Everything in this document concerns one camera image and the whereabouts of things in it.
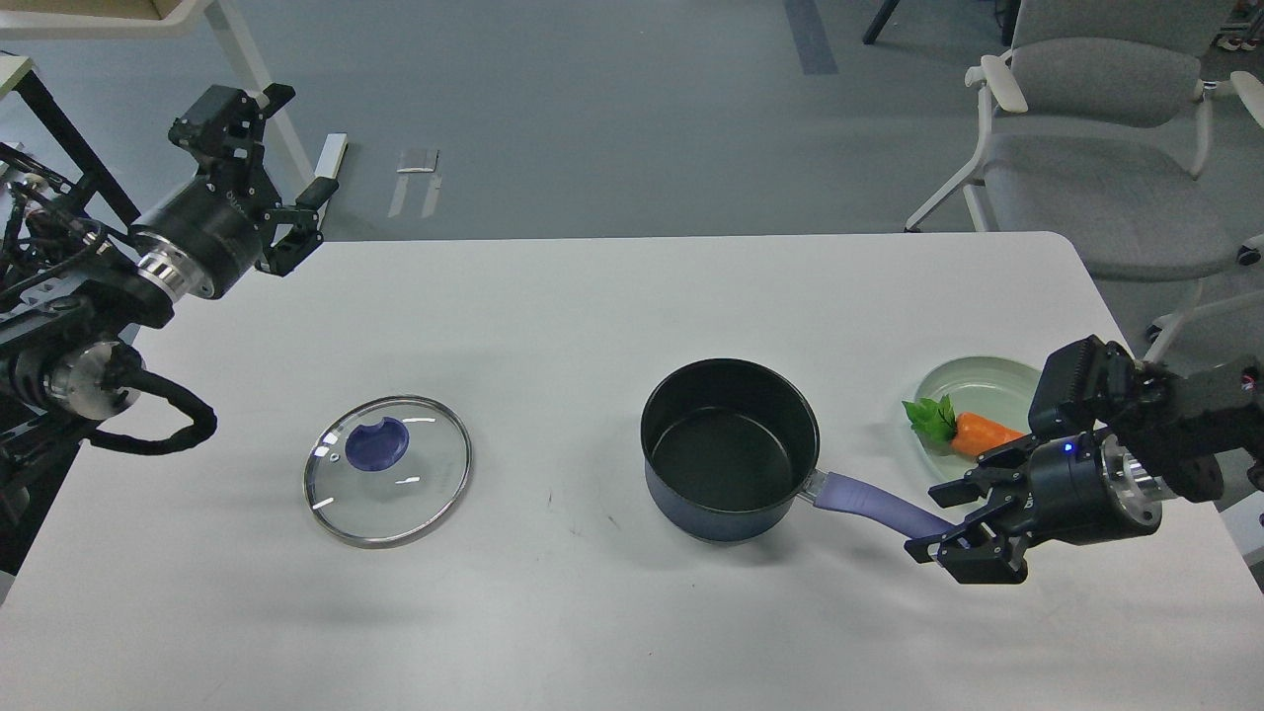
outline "green carrot leaves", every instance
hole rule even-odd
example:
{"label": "green carrot leaves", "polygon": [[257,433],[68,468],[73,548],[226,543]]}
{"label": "green carrot leaves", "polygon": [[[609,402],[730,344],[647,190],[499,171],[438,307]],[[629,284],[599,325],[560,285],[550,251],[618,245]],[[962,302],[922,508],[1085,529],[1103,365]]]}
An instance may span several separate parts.
{"label": "green carrot leaves", "polygon": [[953,412],[952,401],[943,396],[939,402],[929,397],[923,397],[916,402],[904,400],[904,412],[909,415],[913,431],[924,435],[932,442],[952,442],[957,435],[957,414]]}

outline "chair wheel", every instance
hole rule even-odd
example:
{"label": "chair wheel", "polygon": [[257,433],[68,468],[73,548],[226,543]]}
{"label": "chair wheel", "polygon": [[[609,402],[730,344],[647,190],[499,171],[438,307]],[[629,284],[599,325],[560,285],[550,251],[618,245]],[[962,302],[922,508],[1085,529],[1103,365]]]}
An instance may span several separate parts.
{"label": "chair wheel", "polygon": [[1255,262],[1260,261],[1260,250],[1253,247],[1239,247],[1237,248],[1237,263],[1249,267]]}

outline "gray floor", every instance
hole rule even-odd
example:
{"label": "gray floor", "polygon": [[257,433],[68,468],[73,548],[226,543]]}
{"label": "gray floor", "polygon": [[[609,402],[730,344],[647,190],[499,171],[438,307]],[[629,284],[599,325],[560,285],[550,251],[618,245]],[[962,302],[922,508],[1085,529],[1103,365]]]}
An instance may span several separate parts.
{"label": "gray floor", "polygon": [[[787,9],[813,3],[798,0],[238,5],[273,78],[298,90],[291,115],[305,144],[315,151],[326,132],[350,133],[326,226],[334,240],[897,232],[969,156],[966,67],[1004,51],[991,0],[910,0],[872,47],[860,35],[878,0],[818,1],[828,48],[815,49],[838,67],[823,75],[800,63]],[[192,172],[164,139],[172,118],[207,83],[236,83],[205,25],[174,39],[3,48],[37,61],[142,207]],[[1264,51],[1212,49],[1205,76],[1261,67]],[[1264,230],[1264,130],[1236,101],[1216,111],[1202,185],[1225,225],[1246,238]],[[64,167],[19,101],[0,102],[0,132]],[[1191,118],[1148,139],[1187,157]],[[430,209],[439,186],[426,176],[397,194],[401,153],[418,148],[441,152]],[[924,224],[969,226],[959,199]],[[1264,288],[1256,271],[1212,291]],[[1184,285],[1100,288],[1139,353],[1146,324]],[[1259,316],[1191,328],[1172,364],[1193,371],[1264,354]],[[1241,462],[1226,466],[1239,485],[1229,504],[1246,488]]]}

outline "blue lid knob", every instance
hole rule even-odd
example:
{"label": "blue lid knob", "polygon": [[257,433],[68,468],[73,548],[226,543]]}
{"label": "blue lid knob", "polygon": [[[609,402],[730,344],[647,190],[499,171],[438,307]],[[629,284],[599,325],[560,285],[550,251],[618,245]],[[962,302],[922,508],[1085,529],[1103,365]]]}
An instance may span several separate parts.
{"label": "blue lid knob", "polygon": [[346,461],[362,472],[380,472],[408,449],[408,428],[394,417],[375,425],[358,425],[346,435]]}

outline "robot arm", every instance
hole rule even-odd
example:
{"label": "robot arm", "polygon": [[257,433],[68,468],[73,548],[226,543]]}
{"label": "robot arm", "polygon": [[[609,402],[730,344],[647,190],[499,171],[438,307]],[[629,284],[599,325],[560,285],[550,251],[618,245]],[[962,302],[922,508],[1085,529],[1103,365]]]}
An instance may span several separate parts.
{"label": "robot arm", "polygon": [[[1031,434],[930,488],[939,506],[980,498],[983,506],[905,549],[961,583],[1020,583],[1028,548],[1149,535],[1162,501],[1218,498],[1218,452],[1246,449],[1255,458],[1248,476],[1261,487],[1259,373],[1259,361],[1244,357],[1184,378],[1096,337],[1072,343],[1045,362],[1028,415]],[[1106,426],[1093,429],[1097,421]]]}
{"label": "robot arm", "polygon": [[[67,180],[0,145],[0,159],[27,173],[9,186],[14,204],[0,242],[0,414],[8,417],[0,425],[0,531],[20,525],[25,487],[64,468],[85,439],[155,455],[214,434],[211,407],[147,371],[123,334],[164,326],[187,294],[222,297],[252,266],[288,275],[321,244],[317,211],[337,190],[335,180],[319,177],[284,205],[263,168],[264,124],[293,89],[272,85],[252,96],[212,86],[168,133],[196,161],[193,177],[138,218],[38,78],[27,73],[15,90],[83,176]],[[107,197],[126,234],[86,215],[96,194]],[[284,225],[288,233],[276,240]],[[159,442],[100,429],[140,392],[163,397],[190,425]]]}

